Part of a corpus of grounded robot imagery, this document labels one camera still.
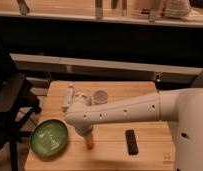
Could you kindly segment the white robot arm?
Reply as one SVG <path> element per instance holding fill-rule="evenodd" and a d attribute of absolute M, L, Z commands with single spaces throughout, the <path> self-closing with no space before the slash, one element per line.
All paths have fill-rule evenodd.
<path fill-rule="evenodd" d="M 95 124 L 174 121 L 178 123 L 175 171 L 203 171 L 203 88 L 159 91 L 121 101 L 90 106 L 76 93 L 66 122 L 82 137 Z"/>

